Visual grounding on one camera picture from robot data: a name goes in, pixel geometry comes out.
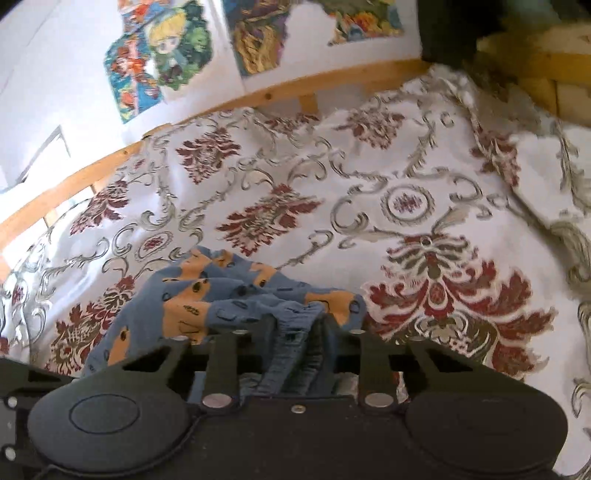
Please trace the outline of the blue patterned pyjama pants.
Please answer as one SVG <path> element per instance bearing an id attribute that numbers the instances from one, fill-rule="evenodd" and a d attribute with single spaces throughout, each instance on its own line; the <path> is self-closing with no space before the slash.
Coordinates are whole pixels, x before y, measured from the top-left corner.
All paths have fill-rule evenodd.
<path id="1" fill-rule="evenodd" d="M 100 372 L 163 339 L 204 344 L 217 333 L 245 330 L 271 317 L 276 323 L 263 342 L 270 364 L 263 373 L 243 375 L 240 392 L 329 393 L 335 379 L 322 369 L 334 355 L 325 322 L 332 319 L 342 330 L 356 330 L 366 314 L 359 294 L 317 288 L 226 250 L 197 247 L 155 272 L 123 306 L 88 354 L 82 373 Z"/>

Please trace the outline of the white floral bedspread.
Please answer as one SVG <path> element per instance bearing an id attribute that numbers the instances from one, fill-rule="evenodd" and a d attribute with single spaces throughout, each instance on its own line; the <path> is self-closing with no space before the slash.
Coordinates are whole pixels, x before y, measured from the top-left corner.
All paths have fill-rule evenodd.
<path id="1" fill-rule="evenodd" d="M 590 475 L 590 130 L 435 67 L 329 115 L 252 108 L 123 154 L 1 286 L 1 353 L 83 375 L 115 316 L 191 249 L 362 296 L 359 329 L 427 339 L 566 413 Z"/>

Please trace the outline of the starry swirl painting poster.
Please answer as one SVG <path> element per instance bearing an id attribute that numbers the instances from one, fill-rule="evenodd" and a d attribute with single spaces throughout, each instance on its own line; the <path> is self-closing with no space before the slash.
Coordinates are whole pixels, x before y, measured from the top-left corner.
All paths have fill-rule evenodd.
<path id="1" fill-rule="evenodd" d="M 287 41 L 287 19 L 302 1 L 228 0 L 222 2 L 229 39 L 242 78 L 280 66 Z"/>

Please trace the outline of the anime girl poster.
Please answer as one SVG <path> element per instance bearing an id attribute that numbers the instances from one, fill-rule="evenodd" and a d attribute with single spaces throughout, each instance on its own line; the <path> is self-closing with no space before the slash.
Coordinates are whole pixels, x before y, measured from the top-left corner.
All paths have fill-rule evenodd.
<path id="1" fill-rule="evenodd" d="M 123 35 L 109 47 L 103 65 L 123 123 L 162 100 L 156 79 L 147 71 L 152 56 L 145 28 L 168 6 L 168 1 L 118 1 Z"/>

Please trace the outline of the dark jacket on bedpost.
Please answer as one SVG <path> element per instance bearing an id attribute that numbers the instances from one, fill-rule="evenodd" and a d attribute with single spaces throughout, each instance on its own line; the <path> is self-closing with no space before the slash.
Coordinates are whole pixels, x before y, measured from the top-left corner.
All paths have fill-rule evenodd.
<path id="1" fill-rule="evenodd" d="M 417 3 L 422 59 L 459 68 L 480 39 L 590 19 L 588 1 L 448 0 Z"/>

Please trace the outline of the landscape painting poster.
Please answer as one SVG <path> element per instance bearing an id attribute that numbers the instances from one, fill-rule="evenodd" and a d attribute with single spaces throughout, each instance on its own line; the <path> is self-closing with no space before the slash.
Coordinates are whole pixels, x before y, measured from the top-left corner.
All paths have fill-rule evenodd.
<path id="1" fill-rule="evenodd" d="M 335 20 L 329 46 L 376 38 L 400 37 L 405 33 L 394 0 L 318 1 Z"/>

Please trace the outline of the blonde chibi poster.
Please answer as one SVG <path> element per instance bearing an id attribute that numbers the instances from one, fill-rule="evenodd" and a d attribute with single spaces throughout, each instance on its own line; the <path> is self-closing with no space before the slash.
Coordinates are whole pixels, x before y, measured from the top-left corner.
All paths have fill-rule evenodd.
<path id="1" fill-rule="evenodd" d="M 197 87 L 214 54 L 207 1 L 170 1 L 141 31 L 163 99 L 171 102 Z"/>

